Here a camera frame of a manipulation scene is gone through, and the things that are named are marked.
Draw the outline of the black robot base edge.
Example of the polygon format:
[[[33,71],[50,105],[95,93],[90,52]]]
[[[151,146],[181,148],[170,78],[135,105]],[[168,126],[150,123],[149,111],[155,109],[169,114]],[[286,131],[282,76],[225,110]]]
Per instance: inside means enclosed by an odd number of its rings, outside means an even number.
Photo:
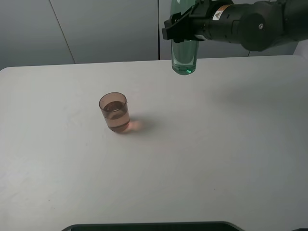
[[[238,226],[225,221],[210,222],[163,222],[121,224],[75,224],[64,231],[242,231]]]

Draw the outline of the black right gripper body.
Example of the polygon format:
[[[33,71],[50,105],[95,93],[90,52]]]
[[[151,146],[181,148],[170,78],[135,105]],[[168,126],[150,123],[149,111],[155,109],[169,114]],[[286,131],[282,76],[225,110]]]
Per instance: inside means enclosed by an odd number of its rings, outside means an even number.
[[[271,45],[271,4],[232,4],[230,0],[199,0],[190,12],[190,30],[197,39],[240,44],[248,51]]]

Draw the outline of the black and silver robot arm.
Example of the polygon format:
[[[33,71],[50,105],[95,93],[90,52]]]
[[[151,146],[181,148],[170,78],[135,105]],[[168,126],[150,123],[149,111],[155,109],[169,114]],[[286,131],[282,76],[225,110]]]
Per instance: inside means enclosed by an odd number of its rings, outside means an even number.
[[[240,44],[248,51],[264,51],[308,38],[306,0],[257,1],[198,0],[184,13],[164,22],[165,40],[214,40]]]

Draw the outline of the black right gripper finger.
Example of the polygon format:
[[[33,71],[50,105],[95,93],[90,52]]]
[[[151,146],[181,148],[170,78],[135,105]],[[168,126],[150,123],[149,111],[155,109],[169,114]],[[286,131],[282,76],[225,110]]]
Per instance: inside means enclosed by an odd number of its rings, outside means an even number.
[[[164,21],[164,28],[171,27],[176,23],[179,23],[182,27],[192,28],[193,23],[190,14],[195,6],[195,3],[172,3],[170,5],[170,16]]]
[[[162,28],[162,36],[164,40],[173,40],[175,43],[188,41],[204,41],[203,36],[197,37],[188,27],[188,22],[171,22],[171,20],[164,21],[164,28]]]

